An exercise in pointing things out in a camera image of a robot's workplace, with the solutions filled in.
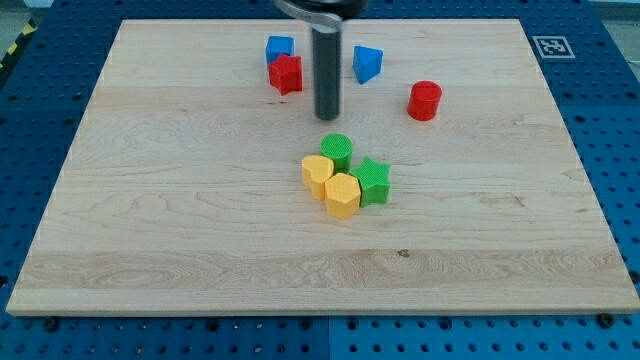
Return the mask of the dark robot end-effector mount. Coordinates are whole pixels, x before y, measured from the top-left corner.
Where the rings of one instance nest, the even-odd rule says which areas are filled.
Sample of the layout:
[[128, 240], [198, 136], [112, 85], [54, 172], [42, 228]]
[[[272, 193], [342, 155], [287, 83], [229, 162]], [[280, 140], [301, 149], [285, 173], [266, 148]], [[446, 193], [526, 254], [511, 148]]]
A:
[[304, 20], [315, 18], [350, 20], [363, 13], [367, 6], [367, 0], [287, 0], [286, 13]]

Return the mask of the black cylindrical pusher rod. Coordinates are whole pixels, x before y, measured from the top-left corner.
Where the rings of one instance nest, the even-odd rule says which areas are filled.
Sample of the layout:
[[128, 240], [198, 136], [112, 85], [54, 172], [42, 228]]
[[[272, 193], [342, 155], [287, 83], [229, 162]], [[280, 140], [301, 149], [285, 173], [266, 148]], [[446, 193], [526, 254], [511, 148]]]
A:
[[311, 38], [314, 111], [317, 118], [329, 121], [340, 113], [341, 34], [313, 26]]

